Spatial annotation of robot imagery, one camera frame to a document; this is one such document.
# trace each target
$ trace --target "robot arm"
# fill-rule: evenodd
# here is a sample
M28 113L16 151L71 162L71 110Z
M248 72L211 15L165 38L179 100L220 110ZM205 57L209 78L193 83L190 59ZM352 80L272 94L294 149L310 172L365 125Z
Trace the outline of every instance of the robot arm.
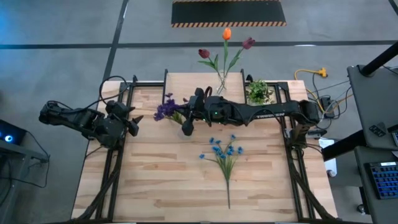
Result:
M105 114L96 110L68 109L59 107L56 102L48 102L40 111L39 121L72 128L81 132L81 135L87 139L95 138L104 147L111 148L123 137L125 128L128 128L132 136L137 135L139 129L137 124L143 116L128 121L126 117L133 109L111 100L107 102L108 116L105 117Z
M254 119L291 116L301 127L301 132L293 133L296 137L306 133L311 126L319 122L315 103L289 101L272 105L250 106L228 101L222 96L205 96L201 88L197 88L195 95L191 96L188 103L182 105L177 112L186 119L182 125L182 131L187 136L192 134L193 120L195 119L203 119L209 126L212 122L247 126Z

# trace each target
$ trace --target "gray floor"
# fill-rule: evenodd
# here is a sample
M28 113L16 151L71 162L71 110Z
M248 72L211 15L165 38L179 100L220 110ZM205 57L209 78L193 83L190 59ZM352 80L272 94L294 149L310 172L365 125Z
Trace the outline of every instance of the gray floor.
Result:
M3 0L0 44L110 44L121 5L122 0ZM398 16L387 0L282 0L282 5L287 27L233 28L232 40L242 41L248 36L258 41L398 39ZM172 29L170 14L171 0L130 0L119 42L221 41L222 28ZM326 67L329 77L315 80L317 87L323 88L347 80L348 66L368 63L387 48L253 47L243 52L234 70L243 68L254 78L290 80L298 69ZM221 48L209 50L222 52ZM95 101L108 55L109 49L0 50L0 119L32 131L51 154L48 186L24 187L14 214L16 222L70 218L87 141L77 132L46 126L37 118L47 100L71 107ZM118 49L111 74L130 80L133 75L139 80L161 80L165 68L170 72L210 72L197 64L198 59L196 48ZM397 58L389 62L390 66L397 64ZM313 90L311 74L298 76ZM346 83L321 93L337 97L348 87ZM354 98L350 98L347 112L333 122L326 136L341 139L360 128ZM34 144L27 146L37 149ZM338 164L351 161L345 157ZM36 168L29 174L30 180L42 183L44 171L44 167ZM355 210L360 203L358 188L342 184L350 179L342 175L331 180L339 217L370 222L370 217Z

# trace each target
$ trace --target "wooden tabletop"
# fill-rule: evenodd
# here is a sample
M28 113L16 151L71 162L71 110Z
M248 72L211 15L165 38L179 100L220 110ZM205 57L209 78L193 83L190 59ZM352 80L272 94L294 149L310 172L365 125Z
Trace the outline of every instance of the wooden tabletop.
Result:
M217 82L215 73L169 73L166 93L172 92L177 103L193 95L196 87L206 88ZM289 84L292 100L306 100L303 81ZM244 103L240 73L230 73L224 97ZM119 82L106 82L103 96L115 95ZM296 221L292 187L286 162L284 141L275 119L255 120L248 127L208 127L194 122L192 136L184 136L179 124L164 119L154 121L153 114L162 102L161 87L136 87L130 117L144 115L136 137L127 135L124 148L115 222L289 222ZM104 104L98 110L104 112ZM233 168L230 181L231 209L228 209L226 184L217 164L199 159L204 153L213 157L209 138L228 143L231 134L235 146L244 154ZM96 149L95 141L87 153ZM336 216L322 155L304 149L304 161L310 188L327 211ZM106 149L88 157L83 166L72 217L78 217L91 203L101 185ZM108 211L109 194L103 215ZM303 193L300 198L307 214Z

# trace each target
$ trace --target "floor mat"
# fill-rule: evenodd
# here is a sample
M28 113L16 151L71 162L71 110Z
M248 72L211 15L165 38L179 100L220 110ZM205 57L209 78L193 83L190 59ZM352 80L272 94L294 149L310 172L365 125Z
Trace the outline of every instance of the floor mat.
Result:
M286 26L279 0L176 0L172 27Z

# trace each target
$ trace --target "blue flower bouquet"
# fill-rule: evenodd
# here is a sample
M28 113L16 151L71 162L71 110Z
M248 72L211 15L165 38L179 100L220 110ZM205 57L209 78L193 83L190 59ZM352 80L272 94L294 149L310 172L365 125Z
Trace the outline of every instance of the blue flower bouquet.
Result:
M238 150L235 150L232 146L232 143L235 141L236 137L231 135L231 140L228 145L223 149L221 147L221 141L215 140L214 138L210 138L209 143L213 145L212 150L215 154L216 159L207 159L204 154L200 154L200 159L206 159L211 162L215 162L221 168L221 171L224 174L226 181L226 190L228 194L228 208L231 208L231 202L229 199L229 178L231 177L232 168L235 165L238 156L243 154L243 148L241 146L238 147Z

